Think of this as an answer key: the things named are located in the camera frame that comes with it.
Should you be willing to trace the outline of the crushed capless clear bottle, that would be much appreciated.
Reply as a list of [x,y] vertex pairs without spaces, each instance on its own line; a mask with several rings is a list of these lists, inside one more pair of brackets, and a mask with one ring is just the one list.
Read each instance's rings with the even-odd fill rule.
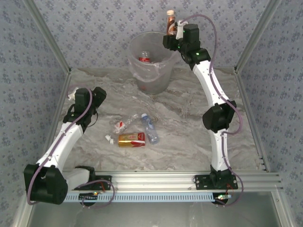
[[131,116],[128,116],[126,118],[123,118],[119,120],[117,123],[114,125],[114,130],[113,132],[115,134],[122,134],[126,129],[129,128],[137,119],[139,118],[138,114],[133,114]]

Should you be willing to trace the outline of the blue water bottle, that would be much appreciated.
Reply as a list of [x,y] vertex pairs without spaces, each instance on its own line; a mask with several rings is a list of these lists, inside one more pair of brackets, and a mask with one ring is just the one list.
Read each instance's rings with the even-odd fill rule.
[[157,144],[159,142],[159,137],[156,132],[153,120],[146,113],[141,115],[141,120],[149,142],[151,144]]

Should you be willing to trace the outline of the right small circuit board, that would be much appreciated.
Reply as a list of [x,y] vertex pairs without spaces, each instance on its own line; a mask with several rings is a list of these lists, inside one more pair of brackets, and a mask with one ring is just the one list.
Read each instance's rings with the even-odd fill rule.
[[228,199],[230,199],[232,196],[229,195],[228,193],[213,193],[213,198],[215,199],[215,201],[223,201],[223,202],[227,202]]

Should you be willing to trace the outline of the aluminium upright post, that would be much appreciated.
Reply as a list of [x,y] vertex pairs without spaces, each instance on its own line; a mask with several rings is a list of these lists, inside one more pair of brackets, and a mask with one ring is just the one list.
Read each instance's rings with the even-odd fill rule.
[[42,33],[45,41],[49,45],[50,49],[52,50],[53,54],[55,55],[57,61],[59,62],[61,68],[64,72],[70,73],[70,67],[59,47],[57,44],[54,36],[52,35],[47,23],[45,22],[43,15],[41,14],[40,10],[38,9],[37,5],[35,4],[34,0],[22,0],[25,7],[29,11],[30,15],[32,16],[34,22],[36,23],[37,27],[39,28],[40,32]]
[[267,5],[265,6],[251,36],[248,39],[247,44],[245,45],[236,65],[235,72],[240,73],[243,70],[243,67],[249,60],[254,48],[258,44],[262,34],[266,30],[268,24],[274,16],[277,8],[281,4],[282,0],[268,0]]

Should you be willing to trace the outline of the left small circuit board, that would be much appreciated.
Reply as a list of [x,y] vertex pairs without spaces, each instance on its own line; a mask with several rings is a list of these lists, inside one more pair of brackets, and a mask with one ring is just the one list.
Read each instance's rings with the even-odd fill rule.
[[94,201],[98,199],[98,194],[94,192],[89,193],[80,193],[78,196],[78,200],[89,200]]

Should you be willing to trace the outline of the aluminium cross rail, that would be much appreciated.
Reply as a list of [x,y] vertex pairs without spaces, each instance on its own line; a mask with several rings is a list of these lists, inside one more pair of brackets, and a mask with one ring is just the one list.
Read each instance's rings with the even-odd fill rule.
[[[112,183],[119,192],[189,192],[195,191],[195,175],[207,171],[96,171],[96,175],[112,176]],[[242,179],[244,192],[269,192],[283,190],[278,173],[266,171],[237,171]]]

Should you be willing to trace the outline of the small circuit board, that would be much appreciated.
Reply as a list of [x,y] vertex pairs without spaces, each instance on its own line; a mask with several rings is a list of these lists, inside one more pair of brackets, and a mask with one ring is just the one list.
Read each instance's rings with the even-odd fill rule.
[[215,199],[215,201],[223,201],[223,202],[227,202],[228,199],[230,199],[232,196],[229,195],[228,193],[213,193],[213,198]]
[[94,192],[89,193],[80,193],[78,196],[78,200],[89,200],[94,201],[98,199],[98,194]]

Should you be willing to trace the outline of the right aluminium upright post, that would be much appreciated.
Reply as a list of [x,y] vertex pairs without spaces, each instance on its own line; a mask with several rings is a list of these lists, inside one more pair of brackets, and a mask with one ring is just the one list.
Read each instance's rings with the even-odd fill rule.
[[266,30],[268,24],[274,16],[277,8],[281,4],[282,0],[268,0],[267,5],[265,6],[251,36],[248,39],[247,44],[245,45],[236,65],[235,72],[240,73],[243,70],[243,67],[249,60],[254,48],[258,44],[262,34]]

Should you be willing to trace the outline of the left aluminium side rail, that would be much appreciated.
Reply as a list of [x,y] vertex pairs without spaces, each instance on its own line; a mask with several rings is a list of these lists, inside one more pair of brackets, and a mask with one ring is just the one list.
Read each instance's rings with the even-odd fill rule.
[[47,156],[45,156],[45,153],[51,147],[53,140],[55,138],[57,125],[58,125],[60,114],[61,114],[64,102],[65,102],[65,97],[67,95],[67,92],[68,92],[68,89],[70,86],[70,82],[71,82],[71,70],[68,71],[68,73],[65,77],[65,80],[64,80],[64,83],[62,86],[62,90],[61,90],[61,94],[59,96],[59,101],[57,103],[57,107],[56,107],[56,110],[53,115],[52,123],[50,125],[50,131],[46,138],[46,142],[45,142],[43,151],[41,152],[41,157],[38,160],[39,163],[43,163],[45,159],[48,159]]

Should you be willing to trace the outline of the left aluminium upright post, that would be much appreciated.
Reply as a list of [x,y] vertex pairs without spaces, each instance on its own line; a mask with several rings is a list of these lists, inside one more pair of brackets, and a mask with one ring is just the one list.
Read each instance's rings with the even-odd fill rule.
[[52,50],[53,54],[55,55],[57,61],[59,62],[61,68],[64,72],[70,73],[70,67],[59,47],[57,44],[54,36],[52,35],[47,23],[45,22],[43,15],[41,14],[40,10],[38,9],[37,5],[35,4],[34,0],[22,0],[25,7],[29,11],[30,15],[32,16],[34,22],[36,23],[37,27],[39,28],[40,32],[42,33],[45,41],[49,45],[50,49]]

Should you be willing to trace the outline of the red label clear bottle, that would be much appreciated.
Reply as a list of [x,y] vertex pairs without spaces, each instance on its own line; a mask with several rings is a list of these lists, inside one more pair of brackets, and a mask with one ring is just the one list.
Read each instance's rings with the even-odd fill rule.
[[147,62],[150,63],[150,52],[149,51],[141,51],[138,57],[138,60],[141,62]]

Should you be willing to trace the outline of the brown coffee drink bottle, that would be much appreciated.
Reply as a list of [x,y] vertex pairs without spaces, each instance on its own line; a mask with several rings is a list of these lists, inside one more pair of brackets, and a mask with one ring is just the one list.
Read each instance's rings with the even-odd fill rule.
[[175,26],[175,12],[174,10],[167,11],[167,35],[176,35],[177,28]]

